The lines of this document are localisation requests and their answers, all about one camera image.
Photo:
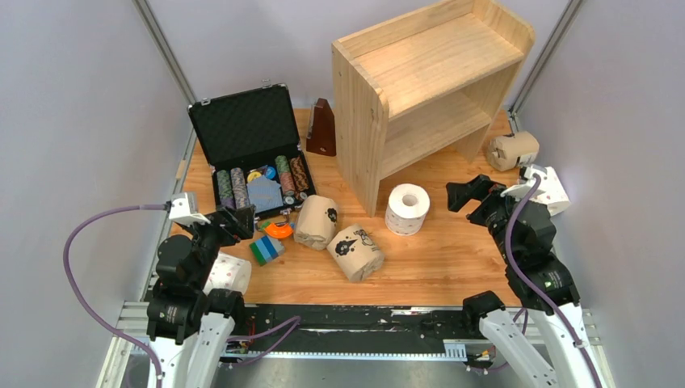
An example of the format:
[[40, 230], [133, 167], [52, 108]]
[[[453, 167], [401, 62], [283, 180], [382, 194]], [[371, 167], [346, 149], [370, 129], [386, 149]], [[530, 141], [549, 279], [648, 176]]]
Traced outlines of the white floral paper roll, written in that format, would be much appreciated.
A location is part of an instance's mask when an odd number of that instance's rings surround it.
[[206, 295], [213, 289], [228, 289], [245, 294], [252, 273], [251, 262], [219, 252], [204, 285]]
[[542, 182], [538, 187], [538, 192], [531, 198], [531, 201], [546, 205], [551, 217], [567, 210], [571, 206], [571, 200], [554, 168], [536, 168], [535, 173], [540, 175]]
[[396, 235], [414, 235], [420, 231], [430, 205], [424, 188], [411, 183], [399, 184], [390, 192], [385, 224]]

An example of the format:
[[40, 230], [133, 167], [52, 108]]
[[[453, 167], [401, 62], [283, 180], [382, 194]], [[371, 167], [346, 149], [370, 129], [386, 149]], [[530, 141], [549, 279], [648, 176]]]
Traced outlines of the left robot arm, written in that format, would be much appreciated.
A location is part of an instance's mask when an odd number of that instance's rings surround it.
[[146, 311], [157, 357], [148, 385], [207, 387], [229, 335], [247, 324], [244, 295], [252, 266], [221, 248], [252, 238], [254, 207], [203, 215], [189, 200], [177, 199], [169, 219], [185, 232], [158, 247], [158, 278]]

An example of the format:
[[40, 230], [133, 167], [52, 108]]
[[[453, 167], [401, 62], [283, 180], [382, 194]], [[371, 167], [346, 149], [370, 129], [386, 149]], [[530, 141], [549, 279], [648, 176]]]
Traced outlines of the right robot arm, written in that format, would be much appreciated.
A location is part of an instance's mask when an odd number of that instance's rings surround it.
[[580, 295], [569, 269], [553, 252], [556, 227], [545, 204], [535, 202], [546, 175], [532, 174], [521, 198], [486, 175], [467, 183], [447, 183], [448, 209], [471, 200], [479, 206], [468, 216], [484, 226], [506, 265], [508, 285], [519, 299], [525, 320], [532, 320], [548, 355], [542, 356], [517, 327], [502, 300], [485, 291], [463, 300], [461, 326], [484, 337], [529, 387], [605, 387], [586, 333]]

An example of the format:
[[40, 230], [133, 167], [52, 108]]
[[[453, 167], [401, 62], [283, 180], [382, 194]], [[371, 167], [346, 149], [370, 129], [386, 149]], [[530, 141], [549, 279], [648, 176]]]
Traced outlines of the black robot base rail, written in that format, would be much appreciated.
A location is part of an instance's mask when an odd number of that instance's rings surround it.
[[459, 306], [249, 305], [224, 363], [258, 358], [456, 361], [473, 369], [502, 362]]

